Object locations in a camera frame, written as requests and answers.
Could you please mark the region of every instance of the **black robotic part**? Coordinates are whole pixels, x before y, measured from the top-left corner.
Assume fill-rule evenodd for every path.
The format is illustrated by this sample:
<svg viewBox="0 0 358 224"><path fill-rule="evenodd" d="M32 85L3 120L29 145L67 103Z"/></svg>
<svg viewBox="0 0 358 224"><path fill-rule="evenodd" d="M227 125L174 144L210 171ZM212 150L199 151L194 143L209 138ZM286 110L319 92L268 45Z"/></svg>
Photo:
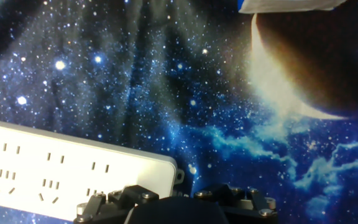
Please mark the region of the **black robotic part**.
<svg viewBox="0 0 358 224"><path fill-rule="evenodd" d="M169 197L139 205L127 224L229 224L217 203L187 197Z"/></svg>

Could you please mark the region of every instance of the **starry sky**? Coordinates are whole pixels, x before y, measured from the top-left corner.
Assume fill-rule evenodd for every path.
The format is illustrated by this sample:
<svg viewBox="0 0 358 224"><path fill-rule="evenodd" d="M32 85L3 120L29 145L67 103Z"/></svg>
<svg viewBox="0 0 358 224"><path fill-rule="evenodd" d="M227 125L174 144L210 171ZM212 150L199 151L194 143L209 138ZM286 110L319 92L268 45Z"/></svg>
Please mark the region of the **starry sky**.
<svg viewBox="0 0 358 224"><path fill-rule="evenodd" d="M189 193L253 186L282 223L358 223L358 0L258 20L299 99L345 119L266 100L251 21L232 0L0 0L0 121L172 156Z"/></svg>

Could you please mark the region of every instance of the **power strip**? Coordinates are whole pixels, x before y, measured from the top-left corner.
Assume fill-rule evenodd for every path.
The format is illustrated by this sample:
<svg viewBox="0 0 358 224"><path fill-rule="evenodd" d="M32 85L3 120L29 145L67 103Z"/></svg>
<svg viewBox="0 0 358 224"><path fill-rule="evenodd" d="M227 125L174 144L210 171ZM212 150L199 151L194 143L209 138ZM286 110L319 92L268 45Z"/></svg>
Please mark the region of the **power strip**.
<svg viewBox="0 0 358 224"><path fill-rule="evenodd" d="M3 207L72 221L93 194L127 185L169 197L177 174L171 157L0 122Z"/></svg>

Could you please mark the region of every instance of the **star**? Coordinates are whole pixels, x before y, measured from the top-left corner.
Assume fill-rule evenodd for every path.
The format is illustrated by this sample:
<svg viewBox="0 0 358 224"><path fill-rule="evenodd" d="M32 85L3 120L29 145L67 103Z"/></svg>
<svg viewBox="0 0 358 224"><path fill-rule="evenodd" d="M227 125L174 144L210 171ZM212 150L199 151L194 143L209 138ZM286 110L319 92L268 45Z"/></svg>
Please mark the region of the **star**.
<svg viewBox="0 0 358 224"><path fill-rule="evenodd" d="M96 56L96 57L94 58L94 61L95 61L96 63L100 63L100 62L102 61L102 58L99 57L99 56Z"/></svg>
<svg viewBox="0 0 358 224"><path fill-rule="evenodd" d="M58 70L63 70L65 67L66 67L66 65L64 64L64 62L62 62L62 61L58 61L58 62L56 62L56 68L58 69Z"/></svg>
<svg viewBox="0 0 358 224"><path fill-rule="evenodd" d="M24 96L21 96L17 99L17 102L20 104L20 105L25 105L27 104L27 100L26 98L24 98Z"/></svg>

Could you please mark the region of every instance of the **white paper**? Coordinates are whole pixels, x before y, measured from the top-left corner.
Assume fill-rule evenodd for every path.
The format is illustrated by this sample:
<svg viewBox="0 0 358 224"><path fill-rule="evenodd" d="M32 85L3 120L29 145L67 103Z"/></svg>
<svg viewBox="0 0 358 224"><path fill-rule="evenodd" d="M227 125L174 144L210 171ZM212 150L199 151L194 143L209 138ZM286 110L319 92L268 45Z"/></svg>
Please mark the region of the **white paper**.
<svg viewBox="0 0 358 224"><path fill-rule="evenodd" d="M329 11L346 0L245 0L240 13Z"/></svg>

